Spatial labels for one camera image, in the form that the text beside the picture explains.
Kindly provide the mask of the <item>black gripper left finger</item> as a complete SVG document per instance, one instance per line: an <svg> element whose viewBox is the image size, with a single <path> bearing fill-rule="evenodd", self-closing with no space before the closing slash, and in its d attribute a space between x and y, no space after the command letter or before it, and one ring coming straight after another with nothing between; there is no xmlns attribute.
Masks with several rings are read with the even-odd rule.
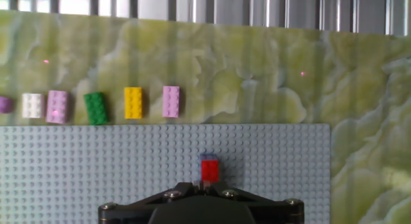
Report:
<svg viewBox="0 0 411 224"><path fill-rule="evenodd" d="M175 187L128 205L109 202L98 207L98 224L148 223L156 208L198 195L201 182L179 182Z"/></svg>

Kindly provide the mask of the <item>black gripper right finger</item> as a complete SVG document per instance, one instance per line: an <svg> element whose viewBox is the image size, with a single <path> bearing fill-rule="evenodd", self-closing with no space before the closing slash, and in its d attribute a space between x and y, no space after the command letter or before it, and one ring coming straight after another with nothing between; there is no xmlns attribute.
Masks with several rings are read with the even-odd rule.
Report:
<svg viewBox="0 0 411 224"><path fill-rule="evenodd" d="M225 182L212 183L210 195L245 206L255 223L304 224L304 202L300 199L269 200Z"/></svg>

